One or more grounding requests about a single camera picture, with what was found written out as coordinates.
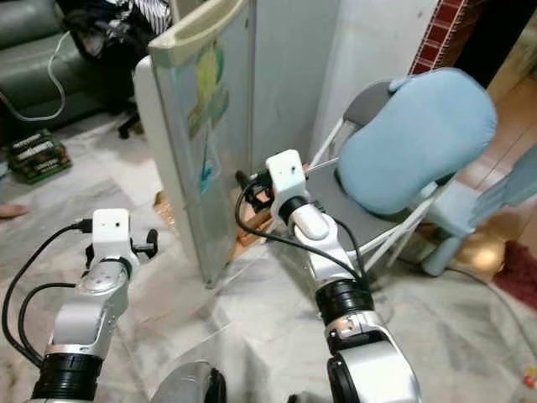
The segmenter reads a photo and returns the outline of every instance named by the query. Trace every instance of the green sofa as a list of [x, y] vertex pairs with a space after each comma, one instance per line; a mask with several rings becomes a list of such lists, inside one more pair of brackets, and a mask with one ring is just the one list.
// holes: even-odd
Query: green sofa
[[[23, 115], [50, 115], [60, 105], [47, 63], [64, 33], [61, 19], [54, 0], [0, 0], [0, 91]], [[133, 94], [128, 67], [84, 59], [71, 36], [63, 41], [53, 71], [65, 89], [64, 111], [49, 121], [21, 122], [0, 101], [0, 145], [98, 109], [117, 109]]]

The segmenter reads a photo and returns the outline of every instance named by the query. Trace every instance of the chair backrest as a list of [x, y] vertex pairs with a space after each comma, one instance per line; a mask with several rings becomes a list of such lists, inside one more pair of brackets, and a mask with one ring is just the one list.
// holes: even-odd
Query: chair backrest
[[429, 183], [476, 159], [496, 124], [490, 97], [462, 71], [415, 76], [343, 145], [341, 185], [371, 212], [399, 212]]
[[471, 225], [478, 225], [503, 206], [517, 206], [536, 193], [537, 144], [519, 158], [509, 175], [478, 197], [472, 211]]

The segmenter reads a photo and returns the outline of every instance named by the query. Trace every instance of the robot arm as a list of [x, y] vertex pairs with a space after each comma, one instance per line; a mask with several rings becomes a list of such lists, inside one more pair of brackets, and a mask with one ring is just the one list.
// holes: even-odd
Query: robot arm
[[150, 240], [132, 245], [127, 210], [94, 212], [90, 268], [55, 319], [30, 402], [93, 401], [112, 330], [127, 309], [128, 283], [140, 266], [134, 252], [156, 254], [156, 231]]
[[[274, 189], [273, 219], [284, 222], [302, 244], [352, 267], [335, 221], [310, 203], [298, 153], [277, 154], [267, 160], [267, 168]], [[308, 252], [308, 257], [332, 354], [327, 370], [334, 402], [421, 402], [414, 371], [374, 311], [367, 279], [356, 279], [318, 254]]]

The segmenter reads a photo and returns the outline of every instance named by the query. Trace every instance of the black cable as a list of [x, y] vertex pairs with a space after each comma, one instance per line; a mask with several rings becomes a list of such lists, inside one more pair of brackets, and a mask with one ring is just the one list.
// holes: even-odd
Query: black cable
[[[338, 220], [337, 218], [334, 218], [334, 217], [332, 217], [332, 219], [336, 222], [337, 225], [339, 225], [345, 230], [348, 237], [351, 239], [352, 247], [354, 248], [354, 251], [356, 252], [356, 261], [358, 264], [358, 269], [360, 270], [360, 276], [366, 280], [367, 279], [366, 268], [365, 268], [365, 264], [363, 263], [362, 254], [360, 253], [360, 247], [358, 246], [358, 241], [354, 237], [354, 234], [352, 233], [351, 229], [343, 221]], [[366, 283], [368, 285], [368, 291], [370, 291], [369, 282], [366, 281]]]
[[21, 343], [26, 347], [30, 354], [34, 356], [35, 359], [39, 361], [39, 367], [43, 363], [43, 357], [35, 350], [34, 346], [28, 340], [26, 336], [26, 331], [24, 330], [24, 317], [26, 316], [26, 309], [30, 300], [34, 297], [35, 294], [41, 290], [46, 290], [47, 288], [75, 288], [76, 284], [73, 283], [47, 283], [35, 287], [31, 290], [28, 295], [24, 298], [23, 305], [20, 306], [20, 311], [18, 312], [18, 336], [20, 337]]
[[13, 280], [11, 280], [11, 284], [8, 287], [8, 290], [6, 291], [6, 295], [3, 300], [2, 305], [2, 331], [5, 338], [8, 340], [8, 343], [13, 346], [17, 351], [19, 351], [24, 357], [26, 357], [33, 365], [39, 368], [39, 361], [35, 359], [35, 357], [26, 350], [26, 348], [21, 345], [11, 334], [8, 326], [8, 310], [9, 310], [9, 300], [11, 299], [11, 295], [13, 294], [13, 290], [15, 289], [15, 285], [20, 280], [20, 278], [23, 276], [24, 272], [28, 269], [28, 267], [37, 259], [37, 257], [43, 252], [43, 250], [49, 246], [49, 244], [54, 241], [56, 238], [58, 238], [62, 233], [66, 233], [67, 231], [70, 231], [71, 229], [79, 229], [80, 224], [75, 223], [71, 224], [67, 227], [64, 227], [58, 231], [56, 231], [52, 236], [50, 236], [46, 241], [39, 246], [39, 248], [34, 252], [32, 257], [24, 264], [23, 268], [13, 277]]
[[255, 184], [256, 184], [255, 181], [251, 181], [250, 183], [248, 183], [246, 185], [246, 187], [244, 187], [244, 189], [242, 190], [241, 195], [238, 197], [237, 204], [235, 205], [235, 222], [237, 223], [237, 225], [240, 228], [242, 228], [247, 233], [252, 233], [253, 235], [257, 235], [258, 237], [271, 239], [273, 241], [277, 241], [277, 242], [281, 242], [281, 243], [286, 243], [288, 245], [294, 246], [294, 247], [299, 248], [299, 249], [306, 250], [306, 251], [311, 252], [313, 254], [318, 254], [319, 256], [321, 256], [321, 257], [323, 257], [325, 259], [328, 259], [328, 260], [334, 262], [335, 264], [341, 266], [345, 271], [347, 271], [354, 278], [354, 280], [356, 280], [357, 283], [362, 283], [362, 282], [367, 283], [367, 279], [363, 279], [363, 281], [362, 281], [362, 279], [358, 276], [357, 272], [355, 270], [351, 269], [347, 264], [341, 262], [339, 259], [334, 258], [330, 254], [327, 254], [326, 252], [323, 252], [320, 249], [313, 248], [311, 246], [295, 242], [295, 241], [293, 241], [291, 239], [282, 238], [282, 237], [279, 237], [278, 235], [273, 235], [272, 233], [264, 233], [264, 232], [258, 231], [257, 229], [253, 229], [253, 228], [248, 227], [244, 222], [242, 222], [242, 219], [241, 219], [242, 200], [244, 200], [245, 195], [250, 191], [250, 189], [252, 187], [255, 186]]

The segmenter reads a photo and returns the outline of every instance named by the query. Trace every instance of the light blue plastic chair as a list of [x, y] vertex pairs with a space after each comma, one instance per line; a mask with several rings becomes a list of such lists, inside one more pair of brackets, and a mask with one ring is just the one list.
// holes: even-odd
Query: light blue plastic chair
[[[352, 229], [362, 254], [372, 252], [366, 270], [395, 247], [390, 265], [435, 200], [436, 181], [475, 160], [496, 122], [490, 97], [462, 71], [380, 82], [328, 135], [311, 161], [308, 190]], [[332, 158], [341, 137], [348, 139]], [[340, 241], [352, 248], [346, 235]]]
[[430, 275], [440, 275], [479, 223], [504, 206], [515, 207], [537, 193], [537, 144], [513, 170], [484, 193], [453, 181], [432, 203], [426, 219], [449, 235], [423, 262]]

